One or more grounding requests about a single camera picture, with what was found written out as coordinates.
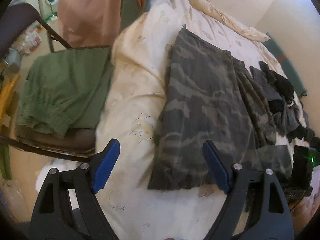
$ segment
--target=white duvet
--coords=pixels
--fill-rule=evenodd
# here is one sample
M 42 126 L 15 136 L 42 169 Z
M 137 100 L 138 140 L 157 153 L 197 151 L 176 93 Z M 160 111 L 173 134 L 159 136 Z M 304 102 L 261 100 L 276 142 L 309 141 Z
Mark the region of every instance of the white duvet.
M 284 75 L 280 64 L 260 42 L 268 39 L 265 34 L 218 12 L 207 0 L 152 1 L 151 10 L 124 30 L 114 43 L 113 83 L 96 134 L 97 152 L 111 138 L 120 142 L 120 157 L 105 188 L 97 194 L 120 240 L 203 239 L 226 198 L 217 187 L 213 194 L 203 197 L 198 196 L 199 188 L 147 190 L 154 156 L 153 130 L 166 101 L 167 54 L 183 24 L 205 41 L 229 50 L 233 57 L 244 61 L 246 68 L 250 65 L 260 68 L 258 61 L 262 60 Z M 297 97 L 295 102 L 301 109 Z M 305 125 L 300 112 L 300 122 Z M 278 136 L 277 144 L 288 141 Z M 292 154 L 293 145 L 288 147 Z M 76 166 L 64 163 L 65 169 Z M 38 190 L 51 167 L 42 170 Z

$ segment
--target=plastic bag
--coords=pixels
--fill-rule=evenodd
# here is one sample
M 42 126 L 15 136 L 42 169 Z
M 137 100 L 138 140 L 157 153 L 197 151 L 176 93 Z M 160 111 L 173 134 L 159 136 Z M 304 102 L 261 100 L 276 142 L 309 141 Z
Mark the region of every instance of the plastic bag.
M 20 55 L 31 54 L 41 43 L 41 36 L 37 28 L 26 30 L 12 45 Z
M 17 180 L 4 180 L 2 184 L 3 199 L 9 214 L 17 222 L 28 222 L 31 215 Z

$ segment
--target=green towel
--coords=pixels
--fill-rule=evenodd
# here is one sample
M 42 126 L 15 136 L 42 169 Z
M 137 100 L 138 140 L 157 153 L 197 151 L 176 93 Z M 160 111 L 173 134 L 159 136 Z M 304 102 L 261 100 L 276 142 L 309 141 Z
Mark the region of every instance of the green towel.
M 19 98 L 18 125 L 64 136 L 94 129 L 109 91 L 111 47 L 70 49 L 37 58 Z

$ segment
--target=camouflage fabric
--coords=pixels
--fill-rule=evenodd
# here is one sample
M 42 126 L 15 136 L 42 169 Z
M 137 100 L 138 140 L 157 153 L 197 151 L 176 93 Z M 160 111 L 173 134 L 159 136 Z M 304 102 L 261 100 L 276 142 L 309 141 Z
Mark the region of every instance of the camouflage fabric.
M 150 189 L 212 183 L 202 156 L 208 139 L 234 162 L 290 175 L 287 146 L 274 146 L 268 102 L 244 62 L 186 28 L 173 47 L 167 102 L 159 121 Z

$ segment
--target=metal screw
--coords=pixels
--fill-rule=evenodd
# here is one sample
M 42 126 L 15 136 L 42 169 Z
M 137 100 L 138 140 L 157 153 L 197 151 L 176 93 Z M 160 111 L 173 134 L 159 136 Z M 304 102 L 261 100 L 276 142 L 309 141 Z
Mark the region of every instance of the metal screw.
M 273 174 L 273 170 L 272 169 L 266 169 L 266 174 L 272 175 Z
M 241 170 L 242 169 L 242 165 L 240 163 L 235 163 L 233 164 L 233 167 L 236 169 L 236 170 Z
M 87 168 L 89 168 L 89 164 L 88 164 L 88 163 L 82 163 L 82 164 L 80 165 L 80 168 L 81 168 L 82 170 L 86 170 Z
M 57 172 L 57 169 L 56 169 L 56 168 L 52 168 L 52 169 L 49 170 L 49 173 L 50 173 L 51 175 L 55 174 L 56 172 Z

